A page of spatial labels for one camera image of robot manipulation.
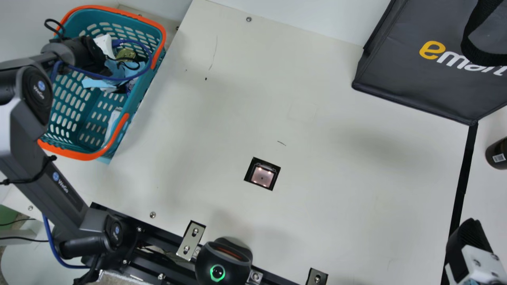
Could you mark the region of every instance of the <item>basket handle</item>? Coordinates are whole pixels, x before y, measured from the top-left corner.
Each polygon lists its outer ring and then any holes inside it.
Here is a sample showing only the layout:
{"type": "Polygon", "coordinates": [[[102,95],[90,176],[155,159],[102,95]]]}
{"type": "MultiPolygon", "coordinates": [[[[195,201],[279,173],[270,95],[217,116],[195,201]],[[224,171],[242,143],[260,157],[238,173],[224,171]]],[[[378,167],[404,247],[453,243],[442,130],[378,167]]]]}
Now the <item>basket handle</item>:
{"type": "Polygon", "coordinates": [[[165,38],[166,38],[165,28],[161,24],[159,24],[159,23],[157,23],[157,22],[155,22],[153,20],[147,19],[145,17],[142,17],[142,16],[139,16],[139,15],[127,12],[127,11],[123,11],[123,10],[119,10],[119,9],[115,9],[115,8],[110,8],[110,7],[105,7],[105,6],[100,6],[100,5],[84,5],[84,6],[76,7],[74,9],[70,10],[65,15],[65,17],[63,17],[63,19],[61,20],[60,23],[62,25],[65,24],[65,22],[70,18],[70,16],[74,12],[76,12],[78,10],[82,10],[82,9],[97,9],[97,10],[103,10],[103,11],[107,11],[107,12],[111,12],[111,13],[115,13],[115,14],[120,14],[120,15],[123,15],[123,16],[134,18],[136,20],[139,20],[141,22],[144,22],[144,23],[146,23],[148,25],[151,25],[151,26],[157,28],[160,31],[160,33],[162,34],[162,39],[160,40],[159,46],[158,46],[157,50],[155,51],[155,53],[153,55],[151,69],[155,69],[155,67],[157,66],[157,61],[158,61],[158,58],[160,56],[160,53],[162,52],[162,49],[164,48],[165,38]]]}
{"type": "Polygon", "coordinates": [[[43,142],[40,139],[38,140],[38,143],[41,148],[43,148],[47,151],[50,151],[52,153],[55,153],[55,154],[59,154],[62,156],[66,156],[66,157],[78,159],[78,160],[85,160],[85,161],[94,160],[94,159],[101,157],[103,154],[105,154],[109,150],[110,147],[113,146],[114,142],[116,141],[116,138],[118,137],[118,134],[120,133],[121,129],[123,128],[123,125],[125,125],[125,123],[127,122],[129,117],[130,117],[130,115],[128,113],[125,113],[123,115],[122,119],[118,122],[118,125],[116,126],[115,132],[109,138],[109,142],[107,143],[107,145],[105,145],[105,147],[101,148],[100,150],[98,150],[94,153],[80,153],[80,152],[75,152],[75,151],[71,151],[71,150],[64,150],[62,148],[52,146],[52,145],[48,144],[47,142],[43,142]]]}

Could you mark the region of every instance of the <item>black fabric bag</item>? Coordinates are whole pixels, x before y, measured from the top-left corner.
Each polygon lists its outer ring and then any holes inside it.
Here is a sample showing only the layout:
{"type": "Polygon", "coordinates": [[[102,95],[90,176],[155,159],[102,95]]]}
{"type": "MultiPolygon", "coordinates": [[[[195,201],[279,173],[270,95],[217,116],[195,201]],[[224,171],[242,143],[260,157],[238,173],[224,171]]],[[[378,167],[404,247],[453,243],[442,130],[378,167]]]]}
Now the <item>black fabric bag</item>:
{"type": "Polygon", "coordinates": [[[391,0],[352,87],[474,125],[507,105],[507,0],[391,0]]]}

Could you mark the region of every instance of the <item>metal bracket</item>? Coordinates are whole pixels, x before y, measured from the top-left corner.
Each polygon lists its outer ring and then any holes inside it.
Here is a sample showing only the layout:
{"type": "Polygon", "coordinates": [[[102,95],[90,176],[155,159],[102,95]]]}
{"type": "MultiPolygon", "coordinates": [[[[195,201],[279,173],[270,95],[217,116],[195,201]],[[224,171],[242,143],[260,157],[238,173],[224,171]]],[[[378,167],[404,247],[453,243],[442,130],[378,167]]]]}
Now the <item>metal bracket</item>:
{"type": "Polygon", "coordinates": [[[310,268],[306,285],[325,285],[328,282],[328,275],[317,269],[310,268]]]}
{"type": "Polygon", "coordinates": [[[187,227],[187,231],[183,236],[183,241],[176,252],[176,255],[185,259],[186,261],[190,261],[192,256],[201,241],[202,235],[204,234],[204,230],[206,226],[196,223],[194,221],[190,221],[189,226],[187,227]]]}
{"type": "Polygon", "coordinates": [[[255,271],[255,270],[251,270],[250,271],[250,276],[248,277],[248,280],[246,281],[246,284],[248,284],[248,285],[260,285],[261,281],[262,281],[262,276],[263,276],[262,273],[260,273],[258,271],[255,271]]]}

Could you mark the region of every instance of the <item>white table surface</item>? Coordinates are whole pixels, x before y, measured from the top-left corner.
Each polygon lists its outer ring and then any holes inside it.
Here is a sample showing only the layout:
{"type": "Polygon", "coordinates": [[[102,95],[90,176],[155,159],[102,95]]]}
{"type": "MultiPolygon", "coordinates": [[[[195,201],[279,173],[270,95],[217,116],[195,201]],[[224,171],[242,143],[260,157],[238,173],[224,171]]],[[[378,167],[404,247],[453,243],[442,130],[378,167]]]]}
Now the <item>white table surface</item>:
{"type": "Polygon", "coordinates": [[[461,221],[479,220],[493,251],[507,265],[507,170],[491,167],[486,149],[507,136],[507,108],[479,121],[461,221]]]}
{"type": "Polygon", "coordinates": [[[56,165],[86,201],[198,221],[300,284],[440,282],[468,128],[352,90],[360,46],[247,16],[194,0],[111,164],[56,165]],[[281,167],[273,192],[243,181],[252,157],[281,167]]]}

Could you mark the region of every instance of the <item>bag handle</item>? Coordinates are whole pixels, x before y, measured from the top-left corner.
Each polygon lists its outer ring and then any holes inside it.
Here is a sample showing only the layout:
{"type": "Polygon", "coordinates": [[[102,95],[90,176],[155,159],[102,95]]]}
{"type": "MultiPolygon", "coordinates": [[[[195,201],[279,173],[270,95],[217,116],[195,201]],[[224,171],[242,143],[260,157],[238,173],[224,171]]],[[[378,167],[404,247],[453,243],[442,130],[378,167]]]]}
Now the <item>bag handle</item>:
{"type": "Polygon", "coordinates": [[[480,50],[468,38],[495,11],[503,0],[478,0],[468,23],[466,24],[461,41],[463,55],[474,64],[481,66],[507,65],[507,54],[489,53],[480,50]]]}

